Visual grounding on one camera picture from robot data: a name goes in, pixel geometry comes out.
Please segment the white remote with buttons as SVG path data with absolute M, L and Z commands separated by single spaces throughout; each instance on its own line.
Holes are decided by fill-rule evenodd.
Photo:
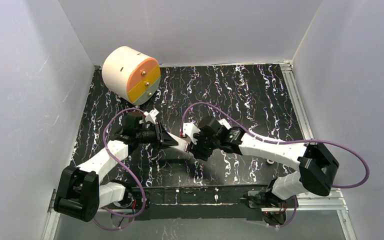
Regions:
M 177 144 L 170 146 L 170 148 L 178 150 L 180 152 L 187 153 L 190 145 L 190 141 L 188 141 L 186 138 L 181 138 L 179 136 L 176 136 L 172 133 L 168 133 L 176 142 Z

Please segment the long white remote control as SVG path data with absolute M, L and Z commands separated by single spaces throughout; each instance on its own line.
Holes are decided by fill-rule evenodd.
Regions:
M 232 128 L 232 126 L 229 124 L 229 122 L 228 122 L 225 118 L 220 119 L 218 122 L 219 122 L 222 126 L 224 126 L 226 129 L 228 129 L 228 130 Z

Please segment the round three-colour drawer box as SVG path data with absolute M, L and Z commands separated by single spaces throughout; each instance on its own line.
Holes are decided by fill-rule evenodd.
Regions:
M 110 91 L 134 106 L 146 103 L 161 82 L 158 61 L 128 46 L 121 46 L 108 55 L 101 74 Z

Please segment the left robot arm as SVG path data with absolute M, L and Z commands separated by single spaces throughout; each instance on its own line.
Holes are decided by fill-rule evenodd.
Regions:
M 122 161 L 128 158 L 140 144 L 150 144 L 158 150 L 172 148 L 185 151 L 188 142 L 167 132 L 156 120 L 158 110 L 146 112 L 136 108 L 123 110 L 120 130 L 111 137 L 103 132 L 104 148 L 78 166 L 67 166 L 61 173 L 53 202 L 53 210 L 72 218 L 89 222 L 98 209 L 113 203 L 131 206 L 130 217 L 136 217 L 147 205 L 146 192 L 138 177 Z M 113 180 L 102 184 L 116 165 L 132 176 L 139 187 L 134 193 L 132 186 Z

